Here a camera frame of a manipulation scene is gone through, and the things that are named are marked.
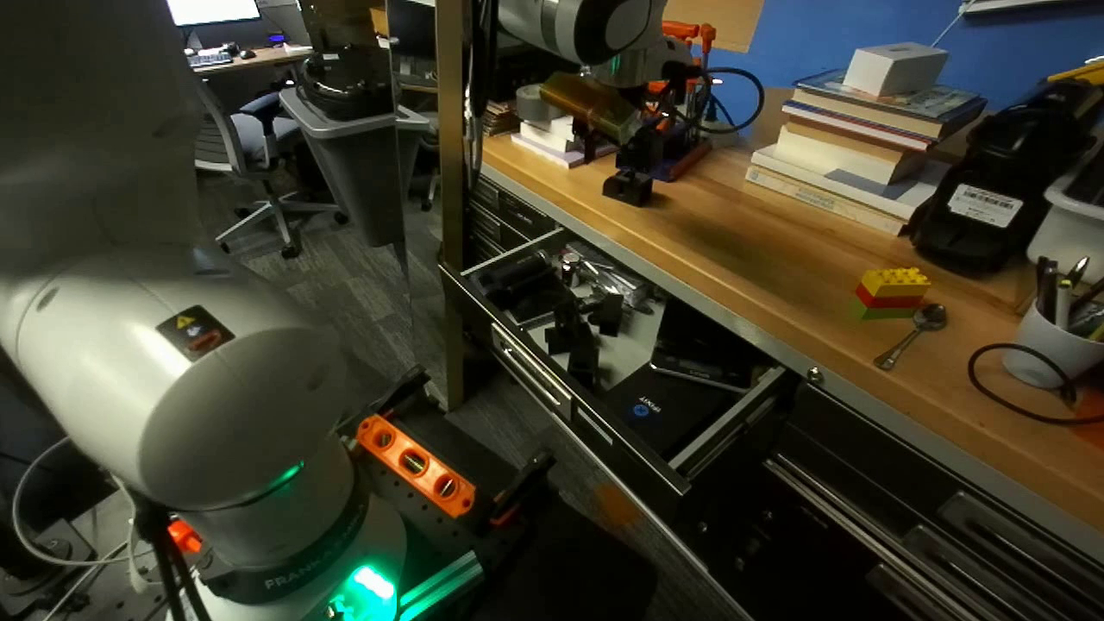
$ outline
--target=computer monitor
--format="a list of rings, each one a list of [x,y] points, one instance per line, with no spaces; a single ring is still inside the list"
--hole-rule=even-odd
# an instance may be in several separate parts
[[[175,26],[260,21],[256,0],[165,0]]]

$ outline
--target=wall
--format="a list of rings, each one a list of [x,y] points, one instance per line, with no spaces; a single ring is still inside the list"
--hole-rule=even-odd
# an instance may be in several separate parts
[[[930,43],[954,14],[958,0],[767,0],[750,51],[713,51],[711,65],[743,65],[767,86],[791,86],[822,70],[845,70],[859,43]],[[950,51],[942,83],[980,89],[989,105],[1008,105],[1041,74],[1104,55],[1104,2],[964,17],[944,31],[942,47]]]

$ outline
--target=workbench surface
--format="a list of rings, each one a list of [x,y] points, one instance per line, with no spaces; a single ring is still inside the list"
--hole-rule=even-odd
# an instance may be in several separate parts
[[[615,257],[728,323],[798,371],[822,369],[824,385],[906,434],[935,459],[995,491],[1018,509],[1090,549],[1104,542],[1104,424],[1029,419],[982,397],[965,362],[980,346],[1010,342],[1033,301],[1033,270],[1015,261],[965,280],[827,209],[746,183],[750,147],[717,147],[679,183],[655,183],[650,208],[606,200],[615,157],[579,170],[544,163],[510,139],[485,139],[482,172]],[[854,284],[866,270],[921,264],[927,301],[950,326],[921,335],[893,371],[873,357],[909,331],[906,317],[859,320]],[[1069,417],[1054,393],[1029,389],[980,357],[997,393]]]

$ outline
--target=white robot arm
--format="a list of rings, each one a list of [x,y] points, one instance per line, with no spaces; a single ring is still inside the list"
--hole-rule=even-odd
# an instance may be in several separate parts
[[[665,0],[501,0],[514,37],[585,65],[599,83],[639,86],[669,59]]]
[[[585,65],[661,41],[661,0],[501,14]],[[0,41],[0,347],[76,447],[249,574],[207,584],[213,618],[323,618],[363,555],[397,574],[405,523],[336,439],[340,342],[195,249],[200,105],[165,2],[12,0]]]

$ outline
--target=white cable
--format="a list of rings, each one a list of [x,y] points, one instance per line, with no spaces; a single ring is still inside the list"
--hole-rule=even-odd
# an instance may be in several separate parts
[[[937,41],[964,21],[964,14],[954,10],[954,17],[930,37],[927,47],[937,47]]]
[[[116,546],[104,563],[86,566],[86,569],[79,573],[79,579],[68,584],[68,588],[56,601],[56,607],[52,607],[41,621],[56,621],[60,610],[65,610],[65,603],[68,603],[86,584],[92,584],[92,574],[99,574],[116,550],[124,550],[124,546]]]
[[[133,497],[130,497],[130,491],[126,491],[126,482],[124,480],[116,480],[116,476],[110,476],[113,480],[113,487],[124,492],[124,501],[126,501],[126,508],[130,508],[130,518],[126,518],[126,574],[130,574],[130,588],[133,593],[145,593],[148,588],[148,579],[141,574],[141,569],[139,569],[139,528],[133,528],[133,519],[139,519],[139,502],[133,502]]]
[[[23,487],[26,487],[26,480],[32,480],[32,472],[33,472],[47,455],[56,455],[62,445],[68,445],[68,439],[60,439],[60,442],[52,442],[46,453],[37,453],[37,455],[26,463],[26,469],[21,472],[21,480],[12,482],[12,492],[11,492],[11,530],[12,530],[12,538],[26,549],[26,555],[33,555],[33,557],[41,557],[41,563],[47,563],[47,566],[90,566],[90,569],[95,569],[95,566],[107,566],[107,563],[113,563],[113,557],[62,557],[62,555],[47,555],[47,550],[41,550],[41,549],[26,538],[23,519],[21,519],[21,497],[23,497]]]

